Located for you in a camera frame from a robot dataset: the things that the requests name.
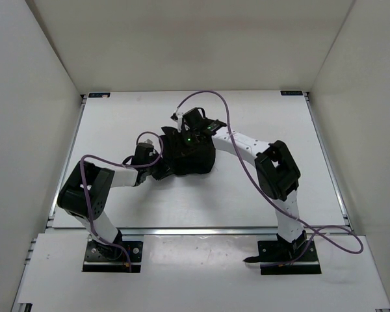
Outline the black pleated skirt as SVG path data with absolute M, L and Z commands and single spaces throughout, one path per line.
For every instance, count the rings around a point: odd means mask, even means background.
M 161 127 L 164 148 L 162 159 L 153 173 L 156 180 L 168 176 L 208 174 L 215 163 L 216 149 L 211 136 L 195 135 L 185 138 L 175 127 Z

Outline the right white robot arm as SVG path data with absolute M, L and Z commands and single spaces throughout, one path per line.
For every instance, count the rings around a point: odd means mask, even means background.
M 255 168 L 258 189 L 276 210 L 279 254 L 286 260 L 300 255 L 306 243 L 297 204 L 301 173 L 286 143 L 263 142 L 243 135 L 233 130 L 229 122 L 208 119 L 200 107 L 186 113 L 176 110 L 171 119 L 177 122 L 185 143 L 210 139 L 216 150 L 238 157 L 243 166 L 248 163 Z

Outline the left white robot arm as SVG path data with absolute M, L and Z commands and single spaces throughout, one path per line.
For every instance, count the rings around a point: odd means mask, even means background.
M 99 252 L 116 259 L 125 249 L 120 230 L 105 212 L 109 192 L 118 187 L 137 187 L 148 177 L 158 181 L 171 174 L 161 153 L 147 142 L 137 144 L 135 153 L 121 163 L 84 155 L 61 188 L 57 205 L 82 223 Z

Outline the left blue corner label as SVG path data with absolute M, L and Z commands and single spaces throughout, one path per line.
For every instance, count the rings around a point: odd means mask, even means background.
M 88 94 L 88 98 L 109 98 L 110 92 L 91 92 Z

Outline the blue corner label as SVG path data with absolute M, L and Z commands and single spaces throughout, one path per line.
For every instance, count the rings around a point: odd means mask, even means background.
M 299 90 L 281 90 L 282 96 L 303 96 L 303 92 Z
M 110 92 L 91 92 L 88 94 L 88 98 L 109 98 Z

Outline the right blue corner label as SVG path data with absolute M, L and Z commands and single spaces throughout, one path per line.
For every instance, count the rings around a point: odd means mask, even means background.
M 303 96 L 303 92 L 299 90 L 281 90 L 282 96 Z

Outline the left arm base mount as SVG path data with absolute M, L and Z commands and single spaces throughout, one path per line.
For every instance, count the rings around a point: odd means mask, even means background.
M 127 252 L 129 261 L 121 248 L 104 245 L 88 238 L 83 259 L 83 272 L 140 273 L 144 242 L 141 240 L 119 241 Z

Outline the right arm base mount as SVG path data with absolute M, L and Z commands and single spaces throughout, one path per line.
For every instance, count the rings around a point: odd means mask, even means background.
M 261 275 L 322 274 L 314 241 L 307 240 L 293 256 L 276 240 L 259 240 L 258 254 L 245 258 L 249 265 L 259 264 Z

